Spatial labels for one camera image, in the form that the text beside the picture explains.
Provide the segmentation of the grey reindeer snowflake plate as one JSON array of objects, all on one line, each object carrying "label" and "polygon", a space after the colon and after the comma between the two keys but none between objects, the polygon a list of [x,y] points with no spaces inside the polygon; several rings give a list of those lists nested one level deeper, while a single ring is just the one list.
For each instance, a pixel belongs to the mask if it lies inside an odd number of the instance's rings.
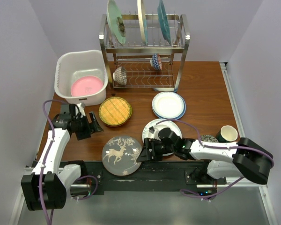
[{"label": "grey reindeer snowflake plate", "polygon": [[127,176],[141,166],[141,163],[137,162],[141,150],[142,146],[135,138],[127,135],[115,136],[103,147],[102,163],[111,174]]}]

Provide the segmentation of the pink plate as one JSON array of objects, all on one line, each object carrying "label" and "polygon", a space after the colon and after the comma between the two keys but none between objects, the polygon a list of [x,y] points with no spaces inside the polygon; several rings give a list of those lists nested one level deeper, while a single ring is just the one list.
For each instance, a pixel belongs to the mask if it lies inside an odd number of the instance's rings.
[{"label": "pink plate", "polygon": [[104,83],[96,76],[85,76],[76,80],[71,87],[73,97],[92,95],[99,92]]}]

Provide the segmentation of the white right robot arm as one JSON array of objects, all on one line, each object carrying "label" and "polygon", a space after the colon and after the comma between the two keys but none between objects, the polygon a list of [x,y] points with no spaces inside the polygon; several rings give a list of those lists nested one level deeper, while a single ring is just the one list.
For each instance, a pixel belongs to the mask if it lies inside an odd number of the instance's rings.
[{"label": "white right robot arm", "polygon": [[249,138],[238,142],[210,143],[199,139],[181,138],[169,127],[150,127],[150,137],[143,141],[137,162],[161,161],[172,152],[182,160],[209,160],[207,168],[196,172],[200,181],[210,184],[224,177],[244,177],[265,185],[274,165],[273,155]]}]

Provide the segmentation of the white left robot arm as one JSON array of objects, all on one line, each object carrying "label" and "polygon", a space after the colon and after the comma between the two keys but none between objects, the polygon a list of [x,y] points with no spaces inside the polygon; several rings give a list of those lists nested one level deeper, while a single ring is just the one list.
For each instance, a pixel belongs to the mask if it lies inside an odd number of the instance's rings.
[{"label": "white left robot arm", "polygon": [[71,135],[77,140],[91,137],[103,129],[93,112],[85,113],[85,104],[62,103],[60,113],[49,119],[48,137],[42,155],[29,175],[24,175],[21,187],[30,211],[61,209],[65,206],[71,185],[84,183],[88,178],[85,162],[69,161],[59,166]]}]

